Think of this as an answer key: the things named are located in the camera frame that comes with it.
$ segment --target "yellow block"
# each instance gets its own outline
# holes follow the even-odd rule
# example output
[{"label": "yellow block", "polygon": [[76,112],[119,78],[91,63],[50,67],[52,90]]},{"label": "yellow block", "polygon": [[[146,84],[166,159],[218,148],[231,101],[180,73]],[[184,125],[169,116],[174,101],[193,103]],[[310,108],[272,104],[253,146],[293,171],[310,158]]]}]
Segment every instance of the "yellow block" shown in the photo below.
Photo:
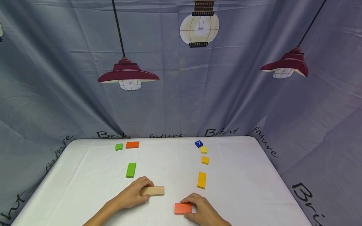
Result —
[{"label": "yellow block", "polygon": [[205,189],[206,184],[206,173],[199,172],[199,181],[197,182],[197,187]]},{"label": "yellow block", "polygon": [[202,154],[207,154],[207,147],[202,146],[201,147],[201,153]]},{"label": "yellow block", "polygon": [[202,156],[201,163],[208,165],[209,164],[209,158],[206,156]]}]

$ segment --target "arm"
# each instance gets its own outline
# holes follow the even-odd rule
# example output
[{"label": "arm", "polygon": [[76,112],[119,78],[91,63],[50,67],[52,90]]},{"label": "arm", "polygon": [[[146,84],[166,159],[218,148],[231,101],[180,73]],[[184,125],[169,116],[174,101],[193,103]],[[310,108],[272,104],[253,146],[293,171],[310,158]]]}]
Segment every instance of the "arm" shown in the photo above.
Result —
[{"label": "arm", "polygon": [[106,204],[104,204],[104,206],[83,226],[102,226],[117,211],[147,202],[150,195],[140,196],[140,191],[145,186],[154,186],[153,182],[145,176],[133,181],[117,196],[106,202]]},{"label": "arm", "polygon": [[229,222],[225,221],[211,206],[208,200],[201,195],[192,193],[181,200],[181,203],[187,202],[196,205],[197,213],[185,213],[185,218],[201,226],[232,226]]}]

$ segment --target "person's left hand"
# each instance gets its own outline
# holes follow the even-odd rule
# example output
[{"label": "person's left hand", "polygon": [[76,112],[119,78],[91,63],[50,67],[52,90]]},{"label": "person's left hand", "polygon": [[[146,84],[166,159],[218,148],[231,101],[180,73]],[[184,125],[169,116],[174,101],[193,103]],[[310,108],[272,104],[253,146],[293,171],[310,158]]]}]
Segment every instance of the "person's left hand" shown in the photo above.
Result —
[{"label": "person's left hand", "polygon": [[141,189],[146,186],[153,187],[155,185],[147,177],[140,177],[137,180],[133,181],[128,187],[126,187],[110,201],[117,206],[118,210],[123,208],[131,208],[140,203],[147,202],[150,195],[140,195]]}]

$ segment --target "blue cube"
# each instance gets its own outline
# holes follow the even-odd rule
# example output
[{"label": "blue cube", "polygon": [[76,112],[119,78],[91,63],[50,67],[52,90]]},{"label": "blue cube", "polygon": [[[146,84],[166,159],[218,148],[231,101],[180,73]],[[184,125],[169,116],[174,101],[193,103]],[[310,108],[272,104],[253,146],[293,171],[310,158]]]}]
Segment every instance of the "blue cube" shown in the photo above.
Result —
[{"label": "blue cube", "polygon": [[200,140],[198,140],[195,142],[195,145],[199,148],[203,146],[203,143]]}]

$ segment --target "red lamp shade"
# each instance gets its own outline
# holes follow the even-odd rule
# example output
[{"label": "red lamp shade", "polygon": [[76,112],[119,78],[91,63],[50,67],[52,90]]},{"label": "red lamp shade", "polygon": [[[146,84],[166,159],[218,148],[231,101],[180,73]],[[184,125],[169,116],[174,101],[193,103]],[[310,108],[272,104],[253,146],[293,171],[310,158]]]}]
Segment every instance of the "red lamp shade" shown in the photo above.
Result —
[{"label": "red lamp shade", "polygon": [[300,50],[299,47],[296,47],[284,54],[284,56],[273,63],[264,65],[261,67],[262,71],[271,72],[275,71],[274,78],[287,78],[297,72],[301,76],[308,76],[308,67],[304,60],[304,53]]},{"label": "red lamp shade", "polygon": [[160,80],[157,75],[142,71],[137,64],[127,59],[120,60],[114,65],[113,71],[98,78],[98,82],[101,83],[118,82],[124,90],[138,90],[141,88],[141,82],[156,80]]}]

